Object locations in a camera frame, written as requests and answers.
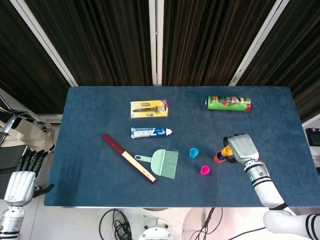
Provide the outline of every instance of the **toothpaste tube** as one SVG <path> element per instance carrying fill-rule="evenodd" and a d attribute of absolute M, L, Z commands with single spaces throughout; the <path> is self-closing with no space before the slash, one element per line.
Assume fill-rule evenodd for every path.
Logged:
<path fill-rule="evenodd" d="M 169 128 L 131 128 L 131 138 L 162 137 L 172 134 Z"/>

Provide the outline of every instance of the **blue tablecloth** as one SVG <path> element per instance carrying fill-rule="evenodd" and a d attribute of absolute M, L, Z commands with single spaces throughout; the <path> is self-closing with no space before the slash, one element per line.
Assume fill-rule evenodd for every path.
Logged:
<path fill-rule="evenodd" d="M 207 110 L 206 96 L 251 98 L 249 112 Z M 168 117 L 130 118 L 130 102 L 166 99 Z M 131 128 L 172 135 L 131 139 Z M 150 184 L 102 139 L 108 133 L 131 155 L 179 151 L 176 178 Z M 291 92 L 273 86 L 72 87 L 58 136 L 46 206 L 259 207 L 238 163 L 216 164 L 223 137 L 250 134 L 260 159 L 291 207 L 320 206 L 320 185 Z M 188 157 L 195 147 L 199 155 Z M 150 169 L 149 163 L 143 165 Z M 211 168 L 207 176 L 200 168 Z"/>

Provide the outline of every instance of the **pink cup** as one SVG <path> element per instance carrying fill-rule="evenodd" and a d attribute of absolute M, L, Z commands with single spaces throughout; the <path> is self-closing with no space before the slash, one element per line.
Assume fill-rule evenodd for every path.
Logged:
<path fill-rule="evenodd" d="M 201 175 L 207 175 L 210 172 L 210 168 L 208 166 L 203 166 L 200 170 Z"/>

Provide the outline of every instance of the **brush bristles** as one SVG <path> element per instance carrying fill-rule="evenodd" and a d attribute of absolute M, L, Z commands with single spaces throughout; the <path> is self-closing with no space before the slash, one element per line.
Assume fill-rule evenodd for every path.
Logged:
<path fill-rule="evenodd" d="M 179 152 L 177 151 L 165 151 L 160 174 L 161 176 L 169 179 L 175 179 L 178 155 Z"/>

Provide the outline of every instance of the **blue cup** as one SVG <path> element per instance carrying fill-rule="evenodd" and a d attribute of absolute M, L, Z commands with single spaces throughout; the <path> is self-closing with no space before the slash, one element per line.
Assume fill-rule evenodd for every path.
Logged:
<path fill-rule="evenodd" d="M 194 159 L 198 154 L 199 154 L 198 149 L 193 147 L 189 151 L 189 158 Z"/>

